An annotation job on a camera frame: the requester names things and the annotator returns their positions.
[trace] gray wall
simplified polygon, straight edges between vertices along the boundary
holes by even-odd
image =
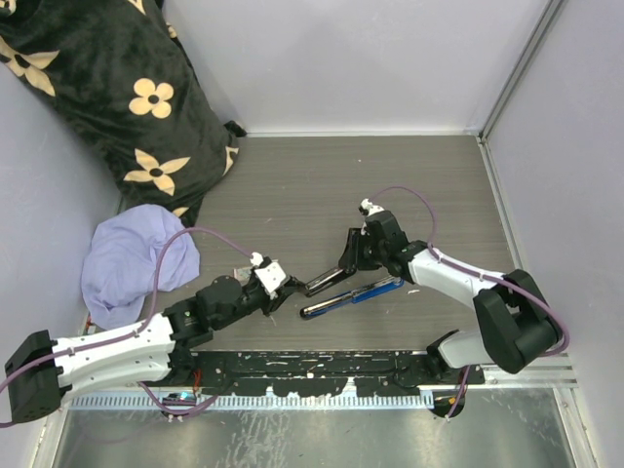
[[[571,329],[605,466],[624,431],[624,3],[570,1],[491,137],[528,267]]]
[[[119,195],[105,168],[0,65],[0,362],[30,333],[75,334],[82,259]],[[7,394],[0,419],[10,420]],[[25,466],[41,425],[0,430],[2,466]]]
[[[251,132],[479,129],[546,0],[175,0],[215,112]]]

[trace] purple cloth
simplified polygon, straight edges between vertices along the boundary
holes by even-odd
[[[165,243],[184,227],[172,213],[141,205],[100,224],[82,269],[82,295],[92,321],[103,329],[135,322],[152,291],[156,260]],[[190,235],[165,254],[159,290],[171,291],[199,276],[199,252]]]

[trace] beige flower print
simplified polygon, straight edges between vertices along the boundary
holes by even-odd
[[[0,8],[8,8],[9,14],[16,12],[16,0],[0,0]]]
[[[179,158],[160,164],[156,158],[145,151],[135,149],[136,162],[143,168],[142,171],[130,171],[124,177],[126,182],[154,182],[159,190],[168,195],[176,193],[176,184],[169,174],[182,169],[191,158]]]
[[[145,9],[143,8],[143,0],[128,0],[130,3],[132,3],[137,10],[139,10],[141,13],[143,13],[145,15]]]
[[[167,102],[174,96],[174,87],[169,83],[156,84],[149,78],[136,80],[135,97],[130,101],[130,110],[136,115],[145,115],[149,112],[158,119],[166,119],[172,113],[172,107]]]
[[[176,215],[177,217],[181,217],[186,212],[188,212],[188,207],[179,207],[172,211],[172,213]]]
[[[225,171],[223,171],[223,175],[225,176],[232,166],[234,166],[234,160],[232,159],[232,153],[238,154],[238,148],[230,148],[229,146],[225,146]]]
[[[4,39],[0,37],[0,56],[9,59],[5,64],[11,68],[11,71],[18,77],[25,76],[28,83],[52,97],[56,96],[57,93],[55,92],[55,87],[50,82],[50,78],[43,70],[52,63],[58,54],[59,51],[39,52],[30,56],[20,54],[11,49]]]
[[[174,29],[174,27],[171,25],[170,22],[167,23],[167,29],[169,30],[169,37],[171,37],[172,39],[176,39],[177,38],[177,32]]]

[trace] purple cable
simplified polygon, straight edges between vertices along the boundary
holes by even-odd
[[[455,402],[452,404],[452,407],[448,410],[446,418],[450,418],[455,414],[455,410],[457,409],[457,405],[459,405],[459,400],[464,396],[466,391],[466,383],[468,383],[468,374],[470,373],[470,366],[466,366],[464,368],[464,376],[461,379],[461,383],[459,384],[459,390],[457,391],[457,396],[455,397]]]
[[[433,240],[436,237],[436,234],[438,233],[438,216],[436,215],[436,211],[434,210],[434,208],[431,206],[431,204],[427,201],[427,199],[422,194],[416,192],[415,190],[407,188],[403,185],[393,185],[393,186],[390,186],[390,187],[384,188],[383,190],[378,191],[372,197],[370,197],[370,200],[373,201],[379,195],[389,190],[405,190],[411,193],[412,195],[415,195],[416,197],[418,197],[420,201],[425,205],[425,207],[427,207],[427,210],[429,211],[429,215],[431,215],[431,220],[433,221],[431,234],[429,234],[429,237],[427,238],[427,249],[429,249],[429,253],[434,258],[439,260],[444,265],[448,265],[451,268],[454,268],[455,270],[461,271],[462,273],[466,273],[467,275],[473,276],[475,278],[482,277],[481,272],[479,271],[466,268],[465,266],[459,265],[455,263],[454,261],[449,260],[447,258],[444,258],[444,257],[440,258],[440,255],[433,248]],[[512,290],[514,293],[518,293],[519,295],[524,296],[525,298],[527,298],[528,300],[536,304],[538,307],[540,307],[544,312],[546,312],[546,314],[550,317],[550,319],[553,322],[555,322],[555,324],[557,324],[557,326],[561,329],[562,334],[563,334],[562,340],[554,348],[546,351],[543,354],[543,356],[554,356],[556,354],[563,353],[564,351],[566,351],[567,346],[569,345],[569,331],[567,330],[566,325],[557,317],[557,313],[553,311],[553,309],[551,309],[550,306],[546,302],[536,297],[535,295],[531,294],[530,292],[525,291],[522,288],[519,288],[518,286],[506,280],[496,278],[495,276],[490,276],[490,275],[483,275],[483,278],[485,280],[492,281],[493,283],[496,283],[497,285],[500,285],[504,288],[508,288]]]
[[[152,399],[152,401],[158,408],[174,416],[189,416],[189,417],[196,416],[199,413],[203,412],[207,407],[212,405],[218,398],[218,395],[212,395],[204,403],[200,403],[199,405],[197,405],[196,407],[193,407],[192,409],[169,409],[168,407],[160,403],[160,400],[158,400],[156,395],[152,393],[152,391],[149,389],[147,385],[145,385],[143,382],[139,382],[138,385],[140,385],[140,387],[143,390],[145,390],[145,392],[147,393],[147,396],[149,396],[149,398]]]
[[[82,351],[89,351],[91,349],[101,348],[102,346],[108,346],[109,344],[120,343],[121,341],[124,341],[126,339],[135,337],[136,333],[141,333],[145,329],[147,329],[147,327],[149,326],[149,323],[151,322],[152,318],[156,314],[156,298],[157,298],[157,295],[158,295],[158,281],[160,279],[160,269],[161,269],[161,266],[163,264],[163,259],[165,258],[165,253],[167,252],[167,250],[169,249],[169,247],[171,246],[171,244],[174,242],[175,239],[177,239],[178,237],[180,237],[180,236],[182,236],[184,234],[188,234],[188,233],[191,233],[191,232],[204,232],[206,234],[211,234],[211,235],[217,237],[217,239],[219,239],[220,241],[222,241],[225,244],[227,244],[228,246],[230,246],[232,249],[240,252],[244,256],[246,256],[248,258],[252,257],[252,253],[250,251],[240,247],[238,244],[230,241],[229,239],[227,239],[222,234],[220,234],[220,233],[218,233],[216,231],[213,231],[212,229],[209,229],[208,227],[187,227],[186,229],[182,229],[181,231],[178,231],[176,234],[174,234],[169,239],[169,241],[167,241],[165,246],[163,246],[163,249],[161,250],[160,255],[158,255],[158,259],[156,260],[156,270],[154,272],[154,288],[153,288],[153,292],[152,292],[151,304],[149,306],[149,312],[148,312],[147,317],[145,318],[145,321],[143,322],[143,324],[140,327],[138,327],[138,329],[136,329],[136,331],[132,331],[132,332],[126,333],[124,335],[117,336],[115,338],[109,338],[109,339],[106,339],[104,341],[100,341],[98,343],[91,343],[91,344],[84,344],[82,346],[76,346],[73,350],[71,350],[71,349],[64,349],[62,351],[58,351],[57,353],[52,353],[52,354],[49,354],[47,356],[43,356],[41,358],[35,359],[34,361],[26,364],[25,366],[19,368],[15,372],[13,372],[2,383],[0,383],[0,394],[2,394],[2,392],[4,392],[7,389],[7,387],[11,384],[11,382],[13,382],[16,378],[18,378],[23,373],[25,373],[25,372],[33,369],[33,368],[36,368],[40,364],[47,363],[48,361],[52,361],[52,360],[54,360],[56,358],[61,358],[63,356],[68,356],[68,355],[70,355],[72,353],[80,353]],[[156,403],[157,406],[158,405],[162,405],[158,401],[158,399],[154,396],[153,393],[151,393],[150,391],[148,391],[147,393],[150,396],[150,398],[152,400],[154,400],[154,402]],[[208,404],[208,405],[205,405],[203,408],[205,409],[205,408],[207,408],[211,404],[212,404],[212,402],[210,404]],[[171,414],[174,414],[173,413],[174,410],[167,409],[167,407],[164,407],[164,408],[165,408],[164,410],[170,412]],[[12,427],[14,425],[15,425],[14,422],[0,422],[0,429],[6,429],[6,428]]]

